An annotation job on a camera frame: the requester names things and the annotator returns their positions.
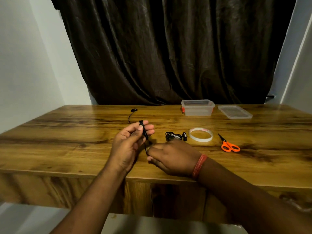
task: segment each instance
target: person's left hand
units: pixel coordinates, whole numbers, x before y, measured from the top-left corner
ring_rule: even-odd
[[[146,133],[150,136],[155,133],[155,130],[154,125],[148,123],[147,120],[143,121]],[[107,163],[120,172],[128,173],[133,166],[139,146],[146,141],[142,133],[143,126],[140,126],[139,122],[120,131],[114,138]]]

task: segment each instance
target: scissors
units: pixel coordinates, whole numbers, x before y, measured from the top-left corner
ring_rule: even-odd
[[[222,140],[222,145],[221,145],[221,149],[224,152],[239,152],[240,148],[235,145],[235,144],[231,144],[230,142],[227,142],[222,136],[220,136],[220,139]]]

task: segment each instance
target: person's left arm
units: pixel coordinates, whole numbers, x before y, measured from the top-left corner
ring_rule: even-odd
[[[143,124],[148,135],[155,132],[154,125],[148,125],[147,120]],[[136,122],[115,136],[106,165],[52,234],[101,233],[117,190],[146,140],[142,133],[143,126]]]

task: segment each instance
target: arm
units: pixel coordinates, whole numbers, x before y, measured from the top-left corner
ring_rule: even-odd
[[[154,125],[148,125],[148,121],[143,124],[148,135],[155,132]],[[52,234],[101,233],[117,190],[131,170],[139,146],[146,140],[141,137],[142,132],[143,126],[136,122],[115,136],[105,167]]]
[[[201,153],[182,141],[156,144],[147,158],[169,175],[191,177]],[[312,233],[312,220],[288,204],[236,176],[207,158],[198,182],[231,211],[252,233]]]

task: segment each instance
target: transparent lid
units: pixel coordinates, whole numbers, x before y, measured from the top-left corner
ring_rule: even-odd
[[[242,109],[240,106],[234,105],[221,105],[218,109],[223,112],[230,119],[250,119],[252,114]]]
[[[208,99],[202,99],[202,100],[182,100],[181,102],[182,106],[189,107],[189,106],[214,106],[215,104],[208,100]]]

